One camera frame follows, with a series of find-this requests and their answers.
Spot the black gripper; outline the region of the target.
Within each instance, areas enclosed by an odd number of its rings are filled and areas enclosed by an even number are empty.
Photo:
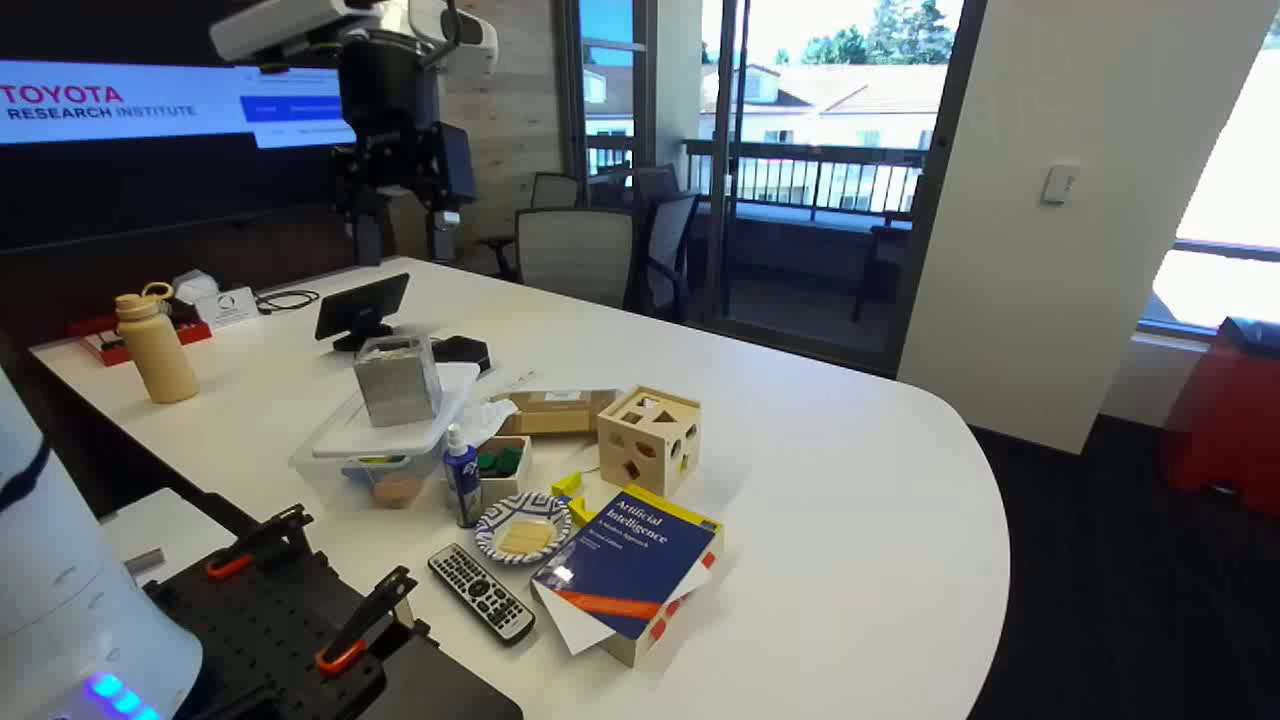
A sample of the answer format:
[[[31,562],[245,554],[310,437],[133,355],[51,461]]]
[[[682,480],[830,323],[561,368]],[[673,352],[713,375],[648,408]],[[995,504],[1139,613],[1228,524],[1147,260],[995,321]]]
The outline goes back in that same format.
[[[345,46],[339,104],[369,189],[411,191],[433,212],[477,200],[467,133],[440,122],[436,68],[424,56],[389,41]]]

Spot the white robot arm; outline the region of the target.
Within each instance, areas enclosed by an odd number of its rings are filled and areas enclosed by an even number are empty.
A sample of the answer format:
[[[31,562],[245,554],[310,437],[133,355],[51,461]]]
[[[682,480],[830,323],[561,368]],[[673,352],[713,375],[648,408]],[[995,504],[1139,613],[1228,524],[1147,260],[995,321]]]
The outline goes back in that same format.
[[[398,566],[357,597],[290,504],[163,585],[138,585],[65,461],[0,375],[4,720],[428,720],[511,712],[392,609]]]

